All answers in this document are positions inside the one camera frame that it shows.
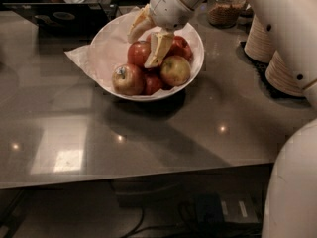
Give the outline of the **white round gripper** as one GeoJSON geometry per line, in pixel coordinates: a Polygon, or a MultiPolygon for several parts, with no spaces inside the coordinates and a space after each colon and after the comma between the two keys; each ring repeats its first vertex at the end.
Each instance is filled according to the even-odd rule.
{"type": "Polygon", "coordinates": [[[192,15],[189,0],[150,0],[150,5],[147,4],[138,12],[127,35],[130,44],[155,24],[165,29],[151,33],[151,52],[144,64],[145,68],[157,67],[162,63],[174,38],[174,32],[168,31],[182,29],[192,15]]]}

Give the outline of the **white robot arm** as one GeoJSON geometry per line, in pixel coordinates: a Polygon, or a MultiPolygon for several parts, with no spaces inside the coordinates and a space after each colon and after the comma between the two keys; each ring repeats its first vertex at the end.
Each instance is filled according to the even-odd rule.
{"type": "MultiPolygon", "coordinates": [[[[128,32],[181,29],[204,0],[150,0],[128,32]]],[[[317,106],[317,0],[247,0],[298,87],[317,106]]],[[[317,238],[317,120],[283,146],[268,186],[262,238],[317,238]]]]}

